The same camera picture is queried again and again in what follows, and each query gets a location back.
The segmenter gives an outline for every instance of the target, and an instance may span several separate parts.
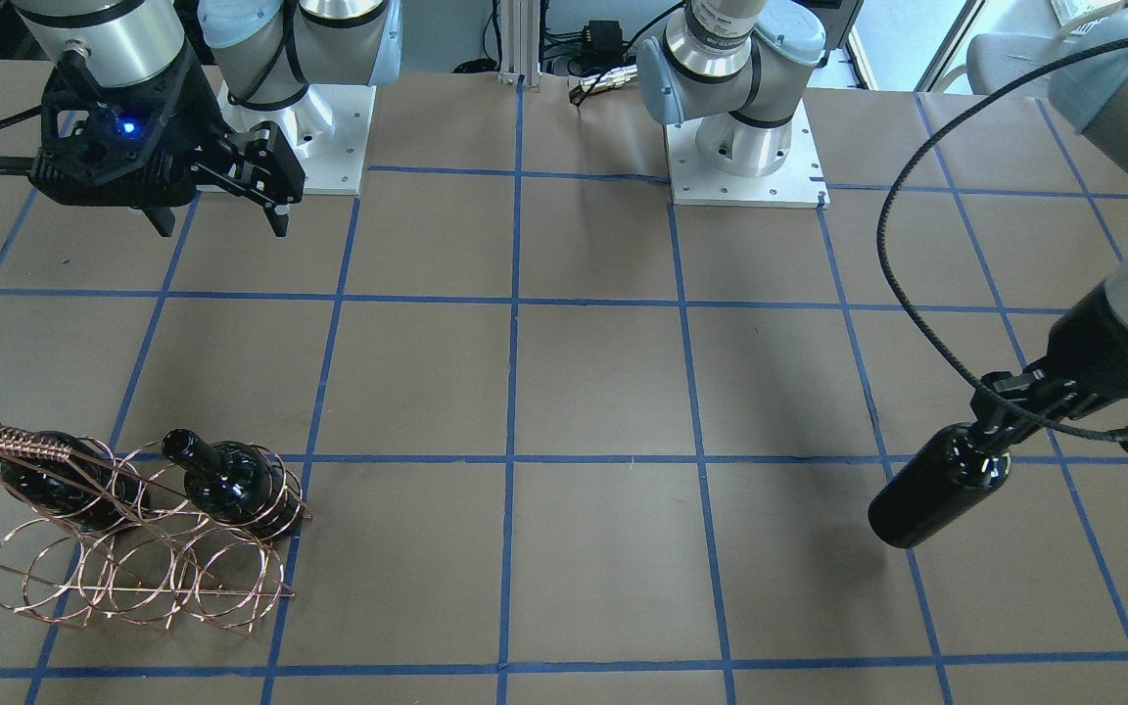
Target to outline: black band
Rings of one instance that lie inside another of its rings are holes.
[[[667,39],[662,39],[662,43],[664,46],[668,46]],[[738,74],[730,74],[730,76],[715,77],[715,76],[697,74],[697,72],[694,72],[690,69],[686,68],[685,63],[677,60],[677,56],[672,54],[671,49],[668,49],[667,52],[664,52],[664,55],[668,56],[668,63],[671,63],[671,67],[677,69],[677,72],[679,72],[679,74],[685,76],[686,78],[695,81],[695,83],[706,83],[708,86],[715,86],[717,83],[724,83],[724,81],[726,80],[733,80],[733,77],[738,76]]]
[[[308,12],[308,10],[301,9],[303,12],[303,18],[309,23],[315,24],[315,26],[327,26],[329,28],[351,28],[353,26],[365,26],[368,23],[376,21],[377,18],[381,17],[382,12],[386,12],[386,5],[377,5],[376,8],[368,10],[362,15],[356,15],[353,18],[323,18],[319,15],[314,15]]]
[[[237,103],[237,106],[249,107],[252,111],[259,111],[263,113],[270,113],[273,111],[282,111],[282,108],[291,107],[294,103],[299,103],[303,99],[303,95],[308,95],[308,89],[310,86],[302,86],[299,92],[291,95],[290,98],[284,98],[282,100],[274,100],[273,103],[252,103],[249,100],[243,100]]]
[[[742,46],[743,41],[747,41],[747,35],[751,33],[743,34],[742,36],[721,36],[715,32],[710,30],[707,27],[703,26],[703,23],[694,16],[694,3],[690,3],[689,8],[686,9],[686,28],[689,28],[690,34],[703,44],[706,44],[708,49],[714,49],[716,52],[732,52],[734,49]]]
[[[730,113],[730,117],[733,117],[733,120],[739,121],[739,123],[742,123],[747,126],[755,126],[755,129],[760,129],[760,130],[777,129],[777,126],[783,126],[784,124],[791,122],[792,120],[795,120],[795,115],[791,113],[788,117],[784,117],[784,120],[781,121],[757,121],[756,117],[742,115],[742,113],[739,113],[738,111],[733,111],[732,113]]]
[[[739,107],[739,111],[746,111],[750,107],[756,102],[756,94],[760,92],[760,50],[756,46],[752,46],[751,59],[748,60],[748,63],[751,65],[751,90],[748,90],[747,99],[742,102],[742,107]]]
[[[308,78],[303,77],[303,67],[299,63],[299,44],[294,41],[294,12],[287,10],[285,14],[285,26],[281,27],[281,32],[285,33],[285,61],[290,63],[291,76],[294,76],[294,80],[303,85],[303,89],[308,88]]]
[[[86,12],[85,15],[68,15],[68,17],[60,18],[51,17],[51,15],[39,15],[37,12],[21,10],[19,8],[17,8],[17,12],[21,18],[26,18],[33,24],[39,24],[39,26],[80,28],[87,26],[102,26],[102,24],[115,21],[146,3],[147,0],[124,0],[124,3],[112,5],[111,8],[107,8],[106,10]]]

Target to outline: floor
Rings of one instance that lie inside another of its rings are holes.
[[[45,71],[0,63],[0,115]],[[306,197],[284,240],[227,196],[162,240],[0,178],[0,420],[263,442],[315,512],[250,637],[0,610],[0,702],[1128,705],[1119,451],[1031,439],[911,553],[865,525],[969,415],[872,230],[971,99],[812,90],[832,204],[765,211],[670,204],[638,95],[563,92],[403,76],[362,197]],[[963,360],[1014,369],[1128,253],[1128,179],[1013,100],[892,237]],[[0,490],[0,536],[27,518]]]

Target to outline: bottle neck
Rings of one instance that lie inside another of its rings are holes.
[[[178,464],[186,473],[203,478],[219,476],[220,468],[224,464],[219,451],[188,429],[175,429],[168,432],[162,444],[162,456]]]

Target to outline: wine bottle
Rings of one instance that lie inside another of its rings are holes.
[[[299,500],[283,492],[285,477],[245,442],[208,444],[188,429],[168,432],[165,458],[185,470],[185,496],[224,526],[241,528],[259,540],[290,536]]]
[[[99,456],[80,439],[58,430],[44,430],[35,435],[58,442],[85,456]],[[111,486],[115,497],[125,504],[133,504],[138,496],[142,495],[142,509],[151,505],[151,495],[147,493],[143,482],[120,474],[113,483],[112,476],[115,473],[103,465],[87,464],[79,458],[72,458],[71,462],[85,470],[82,474],[70,464],[59,460],[30,458],[27,462],[39,469],[0,456],[0,478],[19,492],[19,496],[24,496],[27,503],[43,510],[43,513],[65,519],[72,525],[85,526],[87,530],[108,530],[123,518],[121,510],[103,496],[106,487]]]

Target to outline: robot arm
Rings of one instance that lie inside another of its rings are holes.
[[[1083,49],[1128,37],[1128,10],[1084,37]],[[1052,78],[1052,106],[1128,174],[1128,49],[1066,67]],[[1052,326],[1047,355],[1021,374],[981,382],[1021,409],[1048,420],[1079,420],[1128,398],[1128,259]],[[891,546],[910,548],[998,491],[1007,450],[1039,425],[972,397],[976,421],[931,438],[873,500],[869,521]],[[1120,429],[1128,438],[1128,428]],[[1128,452],[1128,441],[1122,441]]]
[[[314,83],[398,80],[399,0],[203,0],[197,18],[229,102],[255,111],[292,106]]]
[[[59,204],[129,205],[160,235],[213,184],[285,235],[303,173],[276,124],[228,129],[168,0],[12,0],[55,63],[28,180]],[[65,132],[60,116],[78,121]]]
[[[706,117],[697,142],[716,168],[769,175],[791,148],[790,123],[826,38],[792,0],[693,0],[643,43],[643,103],[663,125]]]

